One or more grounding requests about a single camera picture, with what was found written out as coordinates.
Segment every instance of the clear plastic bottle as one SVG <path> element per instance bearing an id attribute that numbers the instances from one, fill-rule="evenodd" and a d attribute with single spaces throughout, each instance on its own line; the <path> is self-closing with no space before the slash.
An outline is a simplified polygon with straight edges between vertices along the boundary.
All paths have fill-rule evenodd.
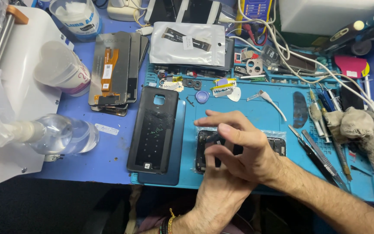
<path id="1" fill-rule="evenodd" d="M 48 114 L 35 122 L 41 125 L 34 128 L 33 138 L 38 135 L 39 140 L 28 142 L 39 154 L 84 153 L 93 149 L 99 141 L 98 129 L 83 120 L 59 114 Z"/>

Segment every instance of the red wire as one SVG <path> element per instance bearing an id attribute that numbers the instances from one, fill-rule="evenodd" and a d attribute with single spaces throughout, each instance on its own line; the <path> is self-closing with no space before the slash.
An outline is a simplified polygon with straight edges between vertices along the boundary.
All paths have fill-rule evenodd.
<path id="1" fill-rule="evenodd" d="M 261 44 L 255 43 L 255 45 L 263 46 L 266 43 L 267 38 L 268 38 L 268 30 L 265 29 L 265 38 L 263 39 L 263 42 Z"/>

